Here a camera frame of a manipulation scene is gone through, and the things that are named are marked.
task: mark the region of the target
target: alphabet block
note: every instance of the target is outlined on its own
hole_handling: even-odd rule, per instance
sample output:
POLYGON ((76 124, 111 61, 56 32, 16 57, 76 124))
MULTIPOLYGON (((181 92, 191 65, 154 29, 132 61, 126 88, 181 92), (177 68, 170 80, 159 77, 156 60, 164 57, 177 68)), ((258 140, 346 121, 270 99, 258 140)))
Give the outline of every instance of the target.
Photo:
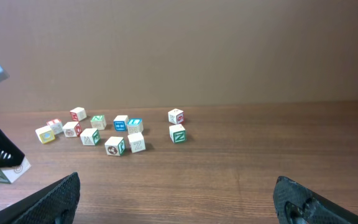
POLYGON ((63 126, 63 132, 67 138, 75 138, 81 134, 82 128, 78 121, 70 121, 63 126))
POLYGON ((179 109, 173 109, 168 112, 168 120, 172 124, 180 124, 185 120, 183 111, 179 109))
POLYGON ((54 134, 60 134, 63 132, 62 121, 60 121, 59 119, 53 119, 51 121, 48 121, 47 125, 52 128, 54 134))
POLYGON ((55 135, 53 134, 52 128, 50 128, 50 126, 39 128, 35 130, 35 133, 37 134, 37 137, 42 144, 46 144, 55 140, 55 135))
POLYGON ((15 182, 21 175, 29 170, 30 167, 31 165, 25 157, 19 166, 0 168, 0 183, 11 184, 15 182))
POLYGON ((125 150, 125 141, 123 137, 110 137, 104 143, 107 155, 109 156, 122 156, 125 150))
POLYGON ((114 128, 116 131, 126 131, 128 123, 128 115, 118 115, 114 119, 114 128))
POLYGON ((131 145, 132 153, 140 152, 146 150, 146 145, 144 143, 144 138, 142 133, 134 133, 128 135, 129 144, 131 145))
POLYGON ((143 121, 140 118, 130 119, 127 123, 128 134, 141 133, 143 131, 143 121))
POLYGON ((106 119, 104 115, 93 116, 91 120, 92 128, 97 128, 98 130, 104 130, 106 128, 106 119))
POLYGON ((169 135, 171 136, 173 143, 186 141, 186 130, 181 124, 170 126, 169 135))
POLYGON ((97 128, 86 128, 81 133, 81 141, 84 146, 95 146, 100 141, 100 135, 97 128))
POLYGON ((86 118, 85 109, 80 107, 72 109, 70 115, 73 121, 82 121, 86 118))

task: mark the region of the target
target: yellow block face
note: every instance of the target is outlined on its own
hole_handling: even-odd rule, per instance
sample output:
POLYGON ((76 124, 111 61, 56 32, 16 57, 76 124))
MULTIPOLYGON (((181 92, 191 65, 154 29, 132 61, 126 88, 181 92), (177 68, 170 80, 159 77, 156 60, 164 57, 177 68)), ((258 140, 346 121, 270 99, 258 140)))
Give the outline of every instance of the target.
POLYGON ((55 140, 55 135, 53 134, 53 131, 47 131, 46 133, 42 133, 40 135, 42 144, 48 143, 50 141, 55 140))

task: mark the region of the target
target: wooden table surface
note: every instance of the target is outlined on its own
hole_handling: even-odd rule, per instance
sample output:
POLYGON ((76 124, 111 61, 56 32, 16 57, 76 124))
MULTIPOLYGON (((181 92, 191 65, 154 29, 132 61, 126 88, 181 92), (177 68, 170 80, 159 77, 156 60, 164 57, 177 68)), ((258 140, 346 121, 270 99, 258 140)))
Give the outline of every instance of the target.
POLYGON ((43 145, 35 129, 67 111, 0 114, 0 128, 32 167, 0 184, 0 210, 77 171, 75 223, 278 223, 272 200, 285 175, 358 214, 358 102, 181 108, 188 141, 171 142, 172 108, 87 111, 105 114, 96 146, 63 134, 43 145), (116 115, 143 118, 147 150, 107 156, 116 115))

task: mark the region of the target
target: block with green letter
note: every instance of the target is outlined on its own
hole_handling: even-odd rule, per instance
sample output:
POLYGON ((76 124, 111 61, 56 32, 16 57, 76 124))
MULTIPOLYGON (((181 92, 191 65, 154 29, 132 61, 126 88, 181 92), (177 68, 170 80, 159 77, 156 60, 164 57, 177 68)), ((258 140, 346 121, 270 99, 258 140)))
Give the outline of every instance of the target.
POLYGON ((186 130, 181 124, 170 126, 169 135, 171 136, 173 143, 181 143, 186 141, 186 130))
POLYGON ((108 156, 122 156, 125 150, 125 141, 123 137, 110 137, 104 143, 108 156))
POLYGON ((0 183, 11 184, 15 182, 21 175, 23 175, 31 165, 27 158, 23 159, 23 162, 19 166, 0 168, 0 183))
POLYGON ((100 141, 100 134, 97 128, 86 128, 80 137, 84 146, 95 146, 100 141))
POLYGON ((97 128, 98 130, 104 130, 106 128, 106 118, 104 115, 96 115, 92 117, 91 120, 92 128, 97 128))

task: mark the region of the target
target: brown wall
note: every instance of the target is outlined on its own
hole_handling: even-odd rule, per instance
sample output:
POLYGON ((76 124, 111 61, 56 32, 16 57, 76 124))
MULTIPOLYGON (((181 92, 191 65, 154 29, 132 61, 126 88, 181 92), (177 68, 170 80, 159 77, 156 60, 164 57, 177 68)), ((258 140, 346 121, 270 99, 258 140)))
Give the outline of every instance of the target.
POLYGON ((358 100, 358 0, 0 0, 0 111, 358 100))

